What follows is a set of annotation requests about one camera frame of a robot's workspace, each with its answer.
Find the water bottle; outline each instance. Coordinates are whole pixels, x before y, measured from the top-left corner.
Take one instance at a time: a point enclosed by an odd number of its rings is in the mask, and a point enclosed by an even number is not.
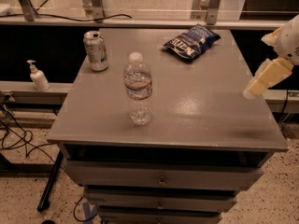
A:
[[[127,91],[129,113],[133,123],[143,125],[151,120],[151,74],[143,63],[139,52],[129,55],[129,63],[124,68],[124,85]]]

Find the silver soda can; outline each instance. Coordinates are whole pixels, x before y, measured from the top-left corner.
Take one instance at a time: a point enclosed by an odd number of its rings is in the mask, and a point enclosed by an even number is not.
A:
[[[98,31],[84,34],[84,47],[93,71],[104,71],[108,68],[104,38]]]

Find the dark blue snack bag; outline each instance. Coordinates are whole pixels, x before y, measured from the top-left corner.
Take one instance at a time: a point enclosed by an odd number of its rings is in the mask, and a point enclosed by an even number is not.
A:
[[[221,37],[204,26],[196,25],[187,33],[164,44],[165,48],[172,49],[185,59],[195,59],[209,49]]]

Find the soap dispenser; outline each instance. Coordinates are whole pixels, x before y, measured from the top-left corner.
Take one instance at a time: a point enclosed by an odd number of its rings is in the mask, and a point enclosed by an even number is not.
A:
[[[28,60],[27,62],[29,63],[29,68],[31,70],[30,78],[34,81],[36,88],[39,91],[46,91],[50,87],[50,84],[46,79],[45,74],[36,68],[34,65],[36,61]]]

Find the gray table surface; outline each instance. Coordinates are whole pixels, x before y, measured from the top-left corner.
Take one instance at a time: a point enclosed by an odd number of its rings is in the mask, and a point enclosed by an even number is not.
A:
[[[166,41],[185,31],[101,29],[109,68],[97,73],[84,61],[48,140],[132,147],[286,150],[285,139],[263,97],[247,100],[242,96],[251,74],[230,31],[214,30],[221,39],[192,63],[163,51]],[[153,79],[153,118],[145,126],[131,122],[123,85],[123,69],[133,51],[144,55]]]

